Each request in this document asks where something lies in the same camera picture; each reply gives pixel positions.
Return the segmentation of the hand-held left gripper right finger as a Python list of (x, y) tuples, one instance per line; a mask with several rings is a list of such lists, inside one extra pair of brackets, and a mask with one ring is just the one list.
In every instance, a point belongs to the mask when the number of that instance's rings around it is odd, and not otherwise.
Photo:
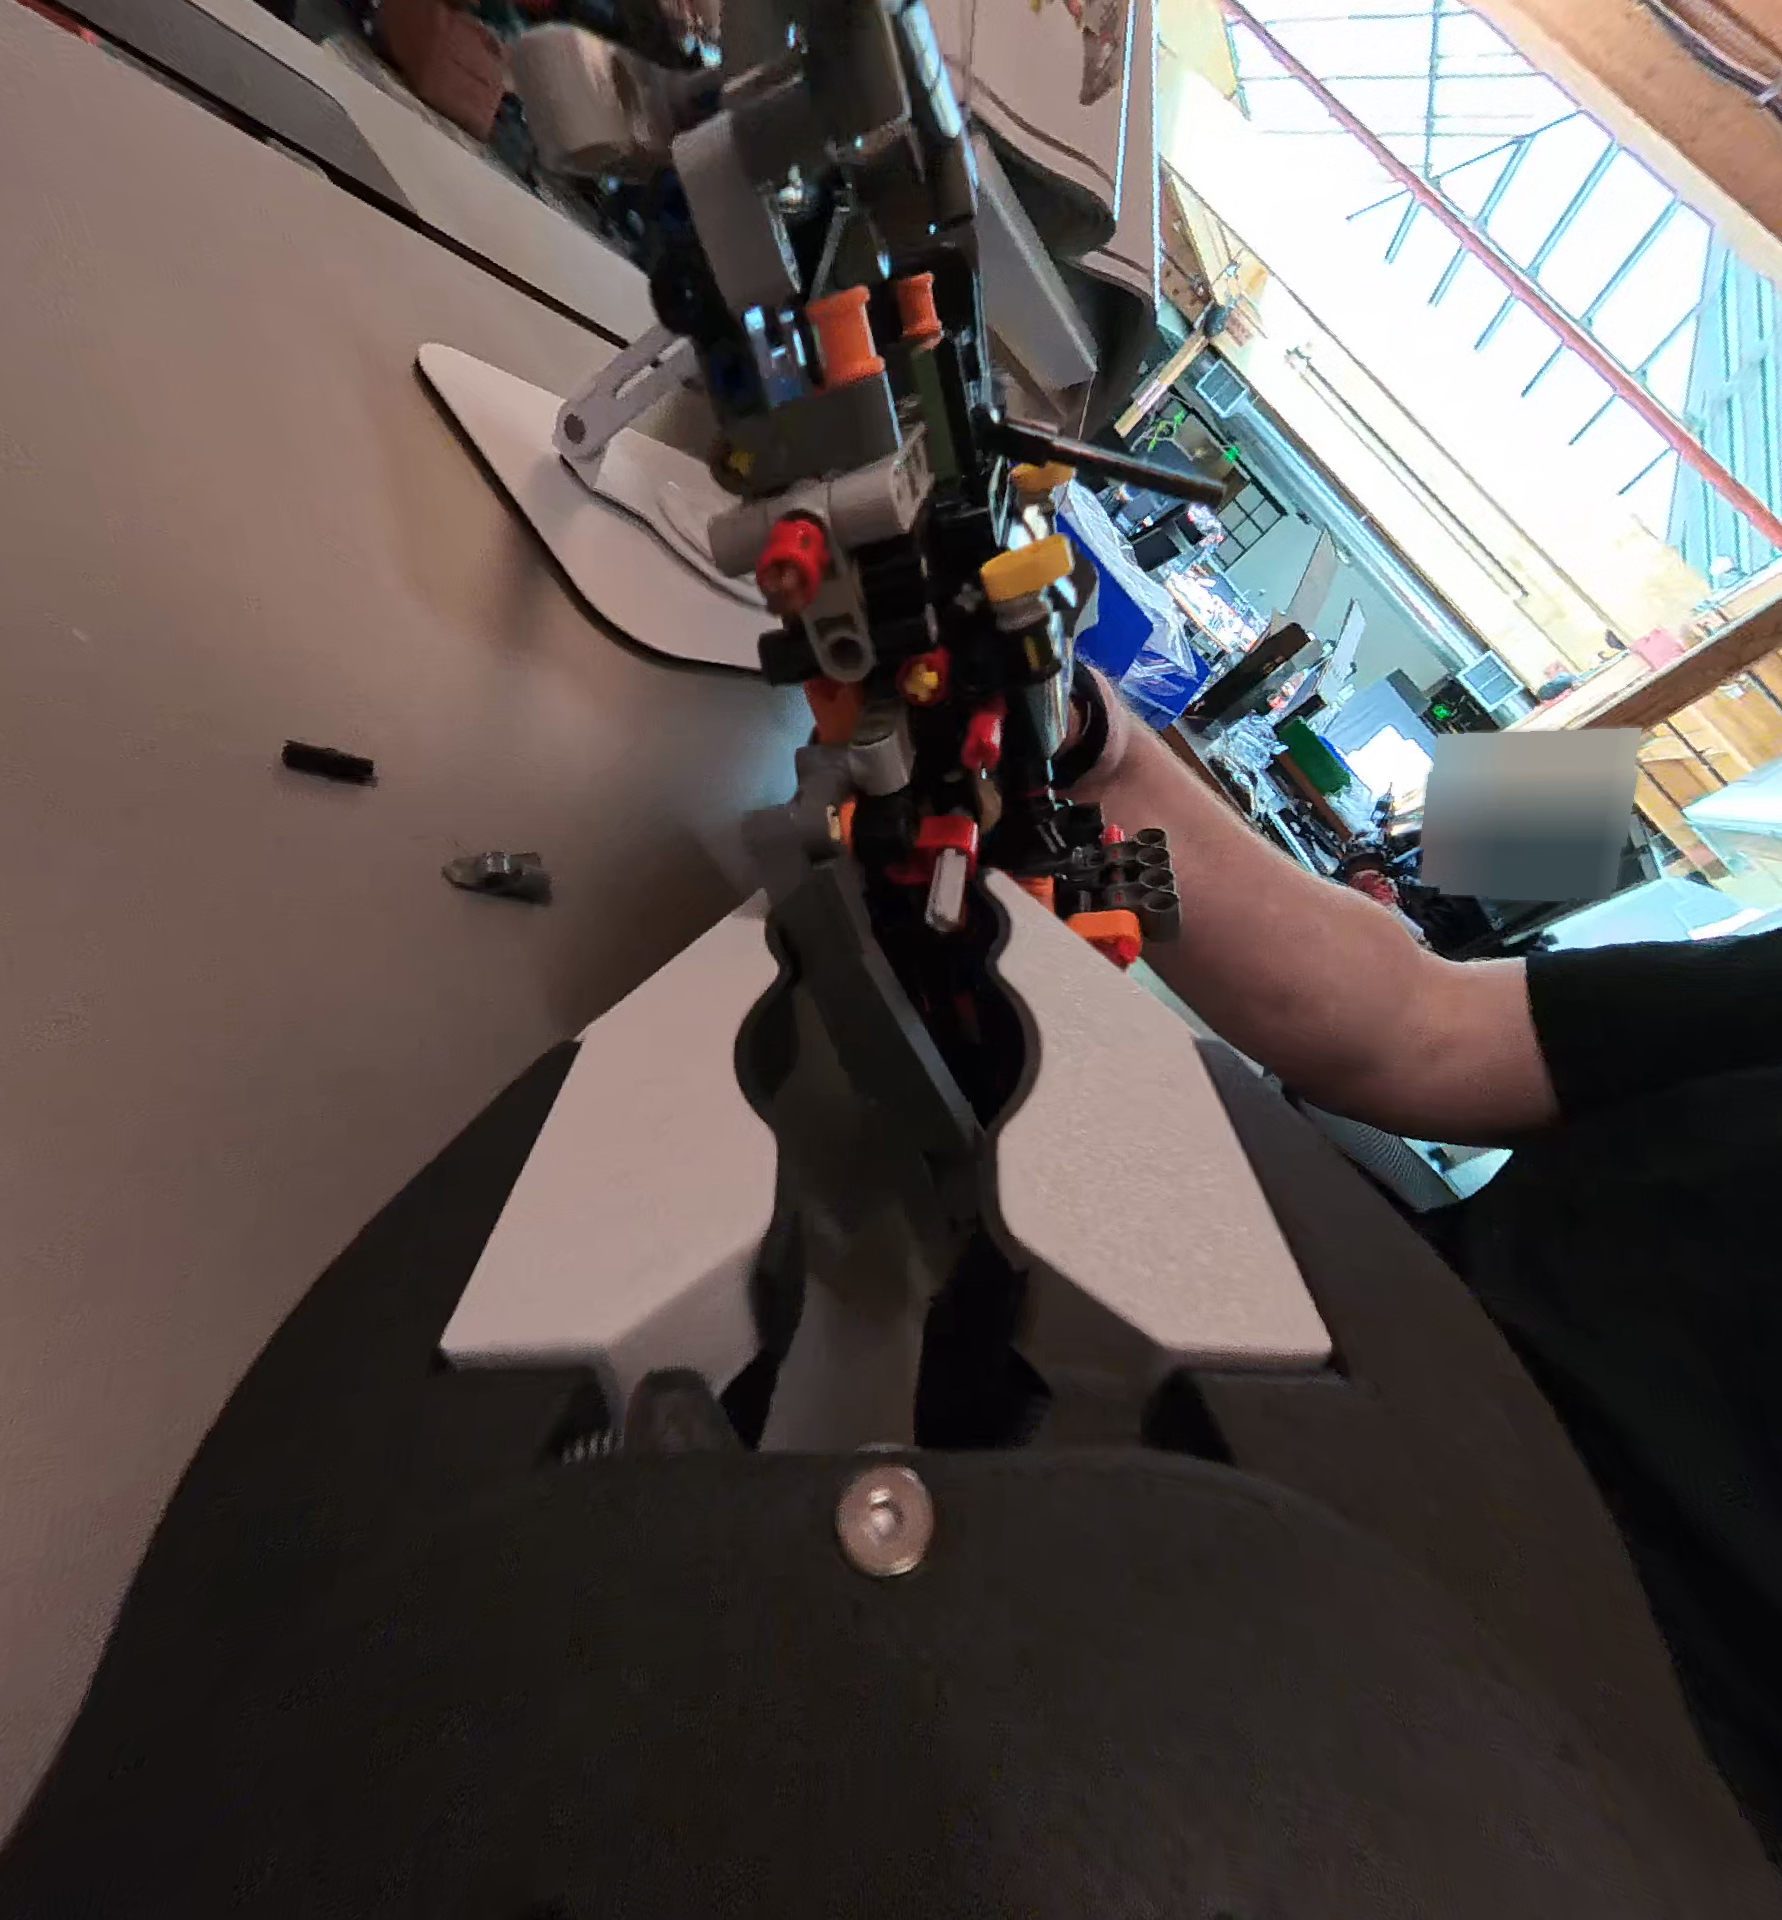
[(1334, 1343), (1191, 1027), (1008, 876), (992, 968), (1025, 1066), (994, 1135), (997, 1235), (1048, 1379), (1315, 1373)]

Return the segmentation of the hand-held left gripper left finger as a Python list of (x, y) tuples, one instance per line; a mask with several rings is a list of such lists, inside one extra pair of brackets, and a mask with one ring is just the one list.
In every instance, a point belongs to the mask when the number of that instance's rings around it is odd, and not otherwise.
[(780, 979), (767, 915), (750, 897), (579, 1036), (447, 1321), (452, 1368), (590, 1369), (625, 1405), (653, 1373), (722, 1390), (759, 1356), (778, 1144), (737, 1040)]

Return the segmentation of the lego car model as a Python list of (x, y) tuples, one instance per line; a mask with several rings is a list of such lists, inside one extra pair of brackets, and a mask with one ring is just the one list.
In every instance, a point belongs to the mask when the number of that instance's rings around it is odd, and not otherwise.
[(651, 287), (716, 422), (713, 564), (804, 688), (789, 802), (748, 835), (770, 925), (867, 1102), (914, 1129), (953, 1222), (915, 1440), (1029, 1440), (1025, 1282), (968, 1180), (1025, 1072), (990, 882), (1098, 958), (1181, 928), (1167, 837), (1074, 798), (1105, 741), (1064, 618), (1070, 545), (1007, 540), (1059, 445), (992, 402), (977, 173), (925, 4), (722, 4), (653, 175)]

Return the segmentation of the lego instruction booklet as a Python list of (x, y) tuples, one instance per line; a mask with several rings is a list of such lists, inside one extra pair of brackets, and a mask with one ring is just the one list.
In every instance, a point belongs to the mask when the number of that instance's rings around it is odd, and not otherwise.
[(962, 104), (1048, 251), (1154, 309), (1157, 6), (968, 2), (951, 13)]

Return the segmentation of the person's right forearm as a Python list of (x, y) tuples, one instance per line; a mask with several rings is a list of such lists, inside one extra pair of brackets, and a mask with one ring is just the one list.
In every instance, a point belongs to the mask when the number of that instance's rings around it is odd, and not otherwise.
[(1524, 962), (1421, 947), (1388, 908), (1267, 843), (1170, 754), (1157, 822), (1115, 822), (1167, 832), (1183, 927), (1152, 964), (1180, 1001), (1317, 1109), (1457, 1144), (1552, 1124)]

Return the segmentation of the person's right hand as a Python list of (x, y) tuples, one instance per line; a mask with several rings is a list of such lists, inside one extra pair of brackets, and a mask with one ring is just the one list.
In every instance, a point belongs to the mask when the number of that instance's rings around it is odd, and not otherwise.
[(1155, 824), (1176, 772), (1178, 763), (1157, 735), (1126, 709), (1096, 668), (1077, 664), (1064, 741), (1053, 759), (1057, 791), (1072, 802), (1096, 804), (1111, 821)]

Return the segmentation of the blue plastic bin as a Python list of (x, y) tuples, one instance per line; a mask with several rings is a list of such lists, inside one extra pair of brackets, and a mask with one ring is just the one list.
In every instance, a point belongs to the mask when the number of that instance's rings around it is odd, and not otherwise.
[(1124, 674), (1150, 633), (1152, 614), (1165, 610), (1167, 599), (1174, 597), (1137, 562), (1131, 545), (1090, 488), (1074, 478), (1062, 488), (1059, 501), (1059, 528), (1096, 571), (1096, 616), (1077, 636), (1077, 653), (1096, 668), (1098, 677), (1118, 688), (1137, 718), (1165, 731), (1196, 700), (1183, 709), (1150, 705), (1137, 692), (1124, 687)]

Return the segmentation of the white book stand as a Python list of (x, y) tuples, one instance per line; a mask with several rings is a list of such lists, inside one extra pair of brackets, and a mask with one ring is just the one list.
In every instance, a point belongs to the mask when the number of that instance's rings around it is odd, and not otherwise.
[(439, 342), (415, 365), (597, 623), (666, 662), (761, 674), (772, 616), (750, 579), (713, 564), (707, 523), (726, 497), (703, 462), (622, 426), (581, 471), (556, 435), (562, 396)]

